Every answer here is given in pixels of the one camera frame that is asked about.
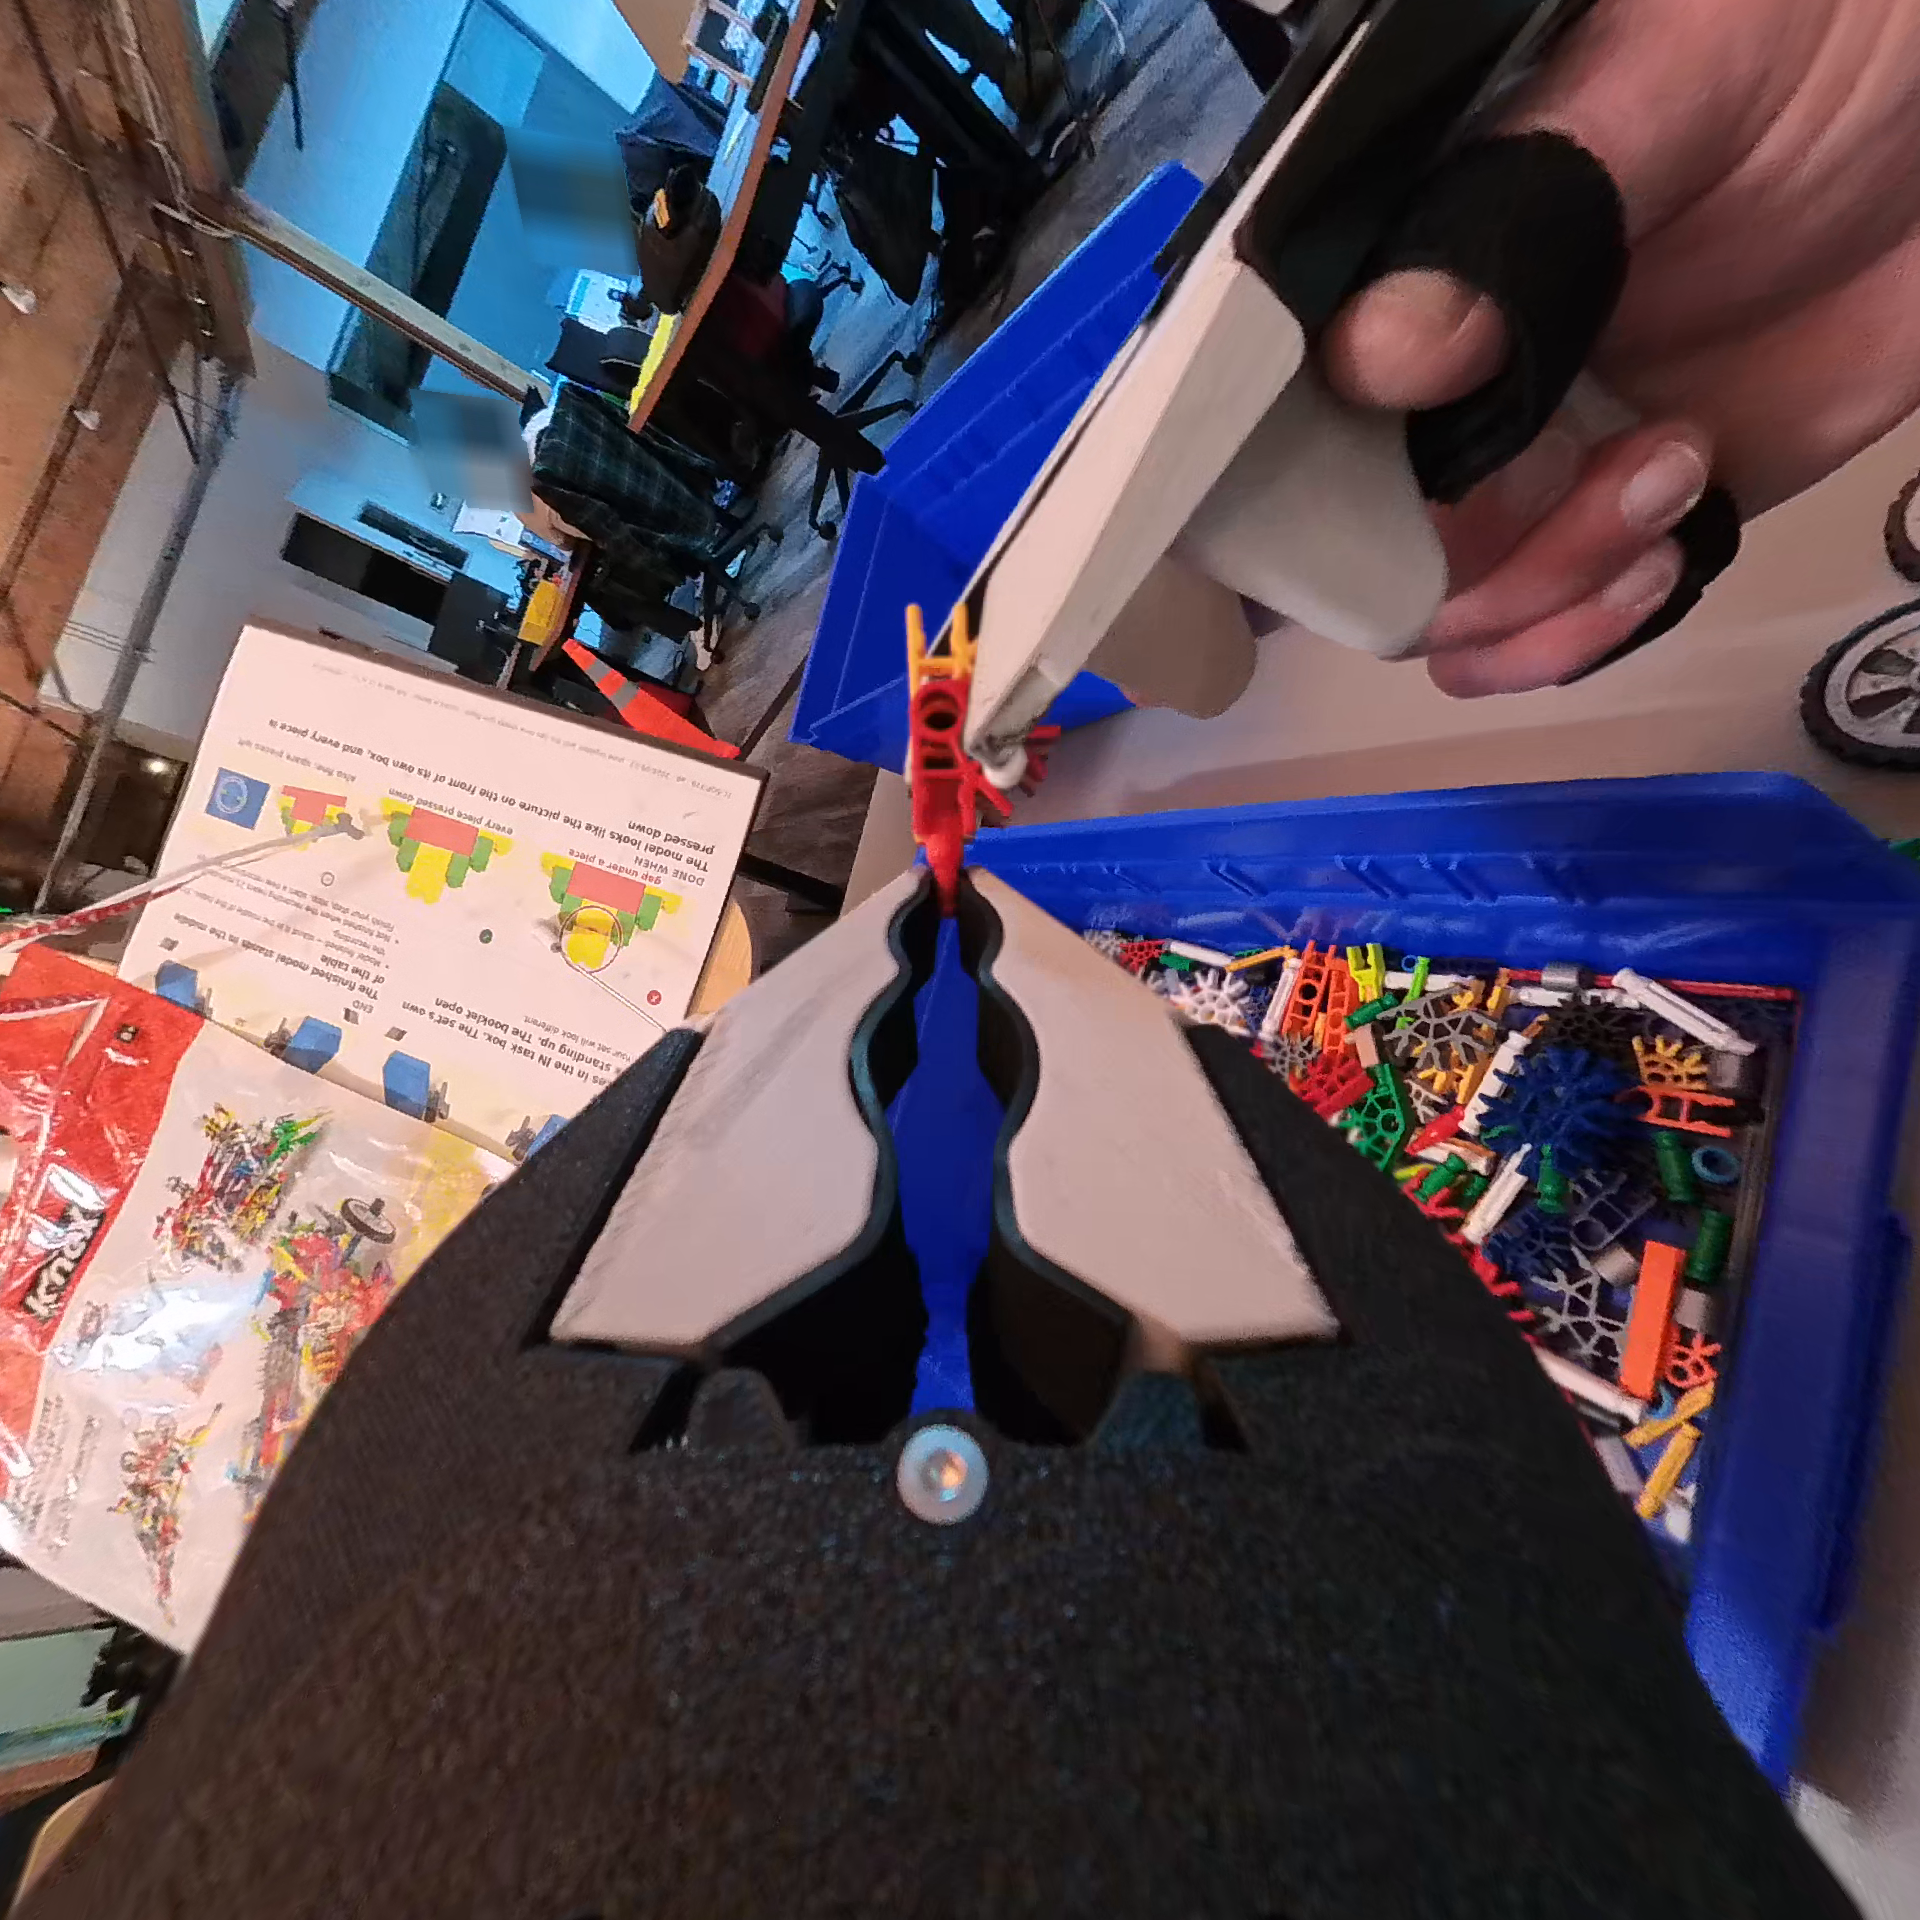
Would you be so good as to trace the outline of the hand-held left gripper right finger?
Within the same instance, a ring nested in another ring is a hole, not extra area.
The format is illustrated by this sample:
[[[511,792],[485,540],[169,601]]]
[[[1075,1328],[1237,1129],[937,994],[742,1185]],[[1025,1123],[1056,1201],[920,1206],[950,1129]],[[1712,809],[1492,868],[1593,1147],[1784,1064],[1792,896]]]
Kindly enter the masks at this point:
[[[1336,1320],[1159,994],[977,872],[999,923],[977,980],[1038,1046],[1008,1153],[1031,1251],[1117,1305],[1136,1359],[1326,1343]]]

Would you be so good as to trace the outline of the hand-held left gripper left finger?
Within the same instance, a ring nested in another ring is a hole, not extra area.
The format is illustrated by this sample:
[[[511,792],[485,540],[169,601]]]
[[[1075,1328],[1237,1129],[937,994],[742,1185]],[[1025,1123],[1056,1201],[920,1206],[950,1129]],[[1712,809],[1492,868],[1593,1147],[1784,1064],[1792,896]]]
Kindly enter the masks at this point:
[[[909,980],[889,928],[924,879],[902,872],[708,1020],[556,1312],[556,1343],[718,1356],[855,1246],[880,1145],[852,1046]]]

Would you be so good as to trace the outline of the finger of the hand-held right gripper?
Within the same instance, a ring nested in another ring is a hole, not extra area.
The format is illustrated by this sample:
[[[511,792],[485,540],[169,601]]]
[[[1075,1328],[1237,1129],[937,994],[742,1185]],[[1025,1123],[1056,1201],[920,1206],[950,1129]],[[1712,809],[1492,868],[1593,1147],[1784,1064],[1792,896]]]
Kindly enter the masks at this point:
[[[1419,487],[1400,417],[1317,372],[1238,226],[1292,185],[1277,137],[1021,496],[964,604],[964,746],[1013,759],[1083,671],[1213,716],[1256,666],[1255,604],[1395,660],[1419,638]]]

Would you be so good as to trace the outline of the person's right hand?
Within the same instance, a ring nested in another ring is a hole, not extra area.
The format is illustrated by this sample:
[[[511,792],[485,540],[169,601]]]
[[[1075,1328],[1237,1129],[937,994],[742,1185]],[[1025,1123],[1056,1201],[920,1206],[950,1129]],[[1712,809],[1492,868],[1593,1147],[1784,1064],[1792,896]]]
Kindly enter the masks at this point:
[[[1918,6],[1593,6],[1505,134],[1590,153],[1627,274],[1590,372],[1432,514],[1449,599],[1422,636],[1455,700],[1567,683],[1679,618],[1681,524],[1750,521],[1916,412]]]

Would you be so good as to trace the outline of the red yellow toy construction piece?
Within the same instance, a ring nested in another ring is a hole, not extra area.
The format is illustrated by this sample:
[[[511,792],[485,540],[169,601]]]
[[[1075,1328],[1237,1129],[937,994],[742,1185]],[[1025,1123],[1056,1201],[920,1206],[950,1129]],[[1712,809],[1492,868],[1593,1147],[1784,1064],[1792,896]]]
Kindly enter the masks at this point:
[[[973,681],[975,642],[968,612],[955,610],[955,627],[939,646],[927,642],[920,607],[902,612],[907,667],[904,786],[909,826],[932,875],[944,919],[955,919],[957,890],[977,830],[1013,820],[1014,795],[1031,795],[1046,777],[1049,754],[1063,730],[1032,727],[1014,753],[1011,775],[992,775],[964,747],[964,723]]]

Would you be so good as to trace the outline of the white instruction sheet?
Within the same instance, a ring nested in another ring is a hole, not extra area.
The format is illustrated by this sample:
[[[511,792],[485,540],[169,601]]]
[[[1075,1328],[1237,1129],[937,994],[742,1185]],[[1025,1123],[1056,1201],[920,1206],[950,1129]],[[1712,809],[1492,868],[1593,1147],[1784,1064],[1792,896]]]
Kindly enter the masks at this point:
[[[118,974],[523,1158],[684,1020],[763,770],[244,627]]]

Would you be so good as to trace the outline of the empty blue plastic bin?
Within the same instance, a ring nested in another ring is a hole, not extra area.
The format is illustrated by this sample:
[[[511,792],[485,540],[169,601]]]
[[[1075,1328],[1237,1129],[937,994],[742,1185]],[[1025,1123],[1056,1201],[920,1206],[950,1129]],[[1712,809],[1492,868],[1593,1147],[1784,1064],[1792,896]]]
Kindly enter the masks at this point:
[[[1155,170],[887,449],[852,492],[789,740],[904,768],[904,610],[968,588],[1077,408],[1152,305],[1155,260],[1204,185]]]

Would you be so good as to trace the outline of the pile of colourful toy pieces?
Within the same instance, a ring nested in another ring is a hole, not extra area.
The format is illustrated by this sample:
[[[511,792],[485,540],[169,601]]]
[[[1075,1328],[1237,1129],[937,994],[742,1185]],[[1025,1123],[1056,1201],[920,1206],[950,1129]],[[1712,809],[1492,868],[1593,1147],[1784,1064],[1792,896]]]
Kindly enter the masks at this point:
[[[1244,1043],[1465,1258],[1639,1520],[1687,1545],[1790,993],[1376,942],[1083,939]]]

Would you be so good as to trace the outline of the colourful toy package bag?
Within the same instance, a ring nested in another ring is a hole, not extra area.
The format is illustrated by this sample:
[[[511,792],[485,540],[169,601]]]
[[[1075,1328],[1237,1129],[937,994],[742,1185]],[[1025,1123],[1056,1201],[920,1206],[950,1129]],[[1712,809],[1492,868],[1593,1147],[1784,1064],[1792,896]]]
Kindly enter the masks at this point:
[[[5,1551],[173,1651],[395,1292],[513,1171],[87,960],[5,969]]]

